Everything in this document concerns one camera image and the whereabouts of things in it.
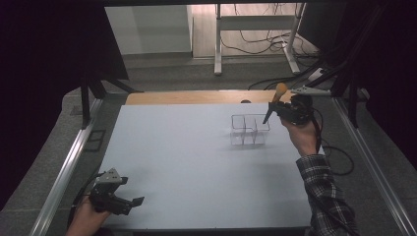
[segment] person's right hand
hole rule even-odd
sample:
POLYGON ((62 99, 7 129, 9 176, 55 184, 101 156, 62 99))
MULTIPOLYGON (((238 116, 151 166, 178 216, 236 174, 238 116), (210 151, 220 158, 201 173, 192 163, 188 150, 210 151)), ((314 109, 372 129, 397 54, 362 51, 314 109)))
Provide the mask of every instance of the person's right hand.
POLYGON ((312 121, 305 125, 294 125, 284 119, 281 124, 285 126, 289 133, 292 144, 298 149, 301 156, 317 154, 316 151, 316 128, 312 121))

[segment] wall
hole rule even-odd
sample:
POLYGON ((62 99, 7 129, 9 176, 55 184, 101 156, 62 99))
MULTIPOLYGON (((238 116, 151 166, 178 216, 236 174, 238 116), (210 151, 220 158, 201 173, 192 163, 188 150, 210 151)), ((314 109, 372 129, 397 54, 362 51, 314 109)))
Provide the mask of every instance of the wall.
POLYGON ((107 7, 105 11, 123 55, 192 50, 188 6, 107 7))

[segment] gray floor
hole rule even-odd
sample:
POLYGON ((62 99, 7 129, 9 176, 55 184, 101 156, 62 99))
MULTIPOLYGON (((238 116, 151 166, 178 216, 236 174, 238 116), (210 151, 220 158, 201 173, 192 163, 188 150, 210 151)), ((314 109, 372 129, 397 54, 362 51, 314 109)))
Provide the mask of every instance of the gray floor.
MULTIPOLYGON (((224 60, 223 75, 213 74, 212 60, 192 59, 191 55, 173 54, 166 57, 127 56, 125 64, 130 77, 125 82, 135 89, 155 90, 203 90, 203 89, 246 89, 251 83, 264 79, 291 76, 284 57, 228 58, 224 60)), ((331 82, 324 83, 321 89, 328 89, 331 82)), ((127 94, 115 86, 105 83, 111 94, 103 101, 99 118, 93 129, 105 130, 103 146, 89 142, 73 174, 64 198, 52 220, 47 235, 63 235, 69 207, 81 185, 100 163, 106 144, 117 119, 118 110, 127 94)), ((332 146, 342 148, 352 155, 354 171, 347 176, 337 177, 337 182, 345 191, 346 200, 356 211, 362 235, 402 235, 391 212, 387 208, 380 191, 374 183, 364 160, 356 146, 348 138, 347 130, 336 113, 331 99, 316 97, 315 107, 325 120, 324 139, 332 146)), ((78 134, 82 117, 80 116, 81 97, 78 89, 69 92, 63 99, 63 110, 48 141, 38 155, 26 178, 0 213, 1 235, 28 235, 62 163, 78 134)), ((407 209, 410 218, 417 221, 417 173, 399 149, 374 122, 365 108, 358 104, 360 130, 378 158, 388 181, 397 192, 407 209)), ((330 156, 333 170, 343 171, 349 167, 343 154, 336 150, 330 156)))

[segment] metal frame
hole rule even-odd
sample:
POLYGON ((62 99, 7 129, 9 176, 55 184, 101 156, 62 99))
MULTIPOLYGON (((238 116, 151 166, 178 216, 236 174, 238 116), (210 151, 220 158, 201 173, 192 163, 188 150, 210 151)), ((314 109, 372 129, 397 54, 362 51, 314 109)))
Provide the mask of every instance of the metal frame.
POLYGON ((395 193, 392 186, 387 181, 387 178, 384 175, 380 165, 377 163, 377 159, 369 149, 365 139, 361 135, 361 132, 350 122, 347 115, 347 109, 343 103, 343 99, 333 98, 332 101, 344 125, 346 126, 352 141, 355 143, 355 146, 358 148, 362 158, 364 159, 365 164, 368 167, 372 178, 374 179, 374 182, 377 184, 377 187, 380 190, 382 197, 386 201, 387 207, 390 210, 402 234, 408 236, 417 235, 417 232, 408 216, 407 211, 402 205, 398 195, 395 193))
POLYGON ((288 60, 293 74, 299 74, 297 62, 293 56, 292 46, 295 34, 300 25, 305 3, 302 3, 299 11, 294 16, 228 16, 221 17, 221 4, 216 5, 215 24, 215 53, 214 74, 221 75, 221 32, 223 30, 291 30, 288 43, 282 43, 283 51, 288 60))
POLYGON ((62 168, 58 174, 58 177, 55 180, 55 183, 52 186, 51 191, 49 192, 48 197, 46 198, 45 203, 36 219, 36 222, 31 229, 30 235, 45 235, 49 225, 52 221, 52 218, 56 212, 56 209, 61 202, 61 199, 65 193, 65 190, 70 182, 71 176, 74 172, 74 169, 77 166, 77 162, 82 153, 83 147, 86 144, 87 139, 91 129, 95 123, 95 117, 97 116, 98 109, 101 106, 102 100, 96 99, 90 111, 91 119, 89 124, 85 129, 80 130, 77 134, 77 137, 73 143, 73 146, 70 149, 70 152, 67 155, 67 158, 62 165, 62 168))

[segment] plaid sleeve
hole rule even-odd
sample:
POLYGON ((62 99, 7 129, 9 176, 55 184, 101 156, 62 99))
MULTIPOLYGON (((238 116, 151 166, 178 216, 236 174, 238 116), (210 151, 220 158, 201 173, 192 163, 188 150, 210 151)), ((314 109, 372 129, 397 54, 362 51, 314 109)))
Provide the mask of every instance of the plaid sleeve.
POLYGON ((303 156, 297 160, 297 166, 312 210, 308 235, 351 235, 346 227, 359 235, 354 211, 335 185, 328 159, 321 154, 303 156))

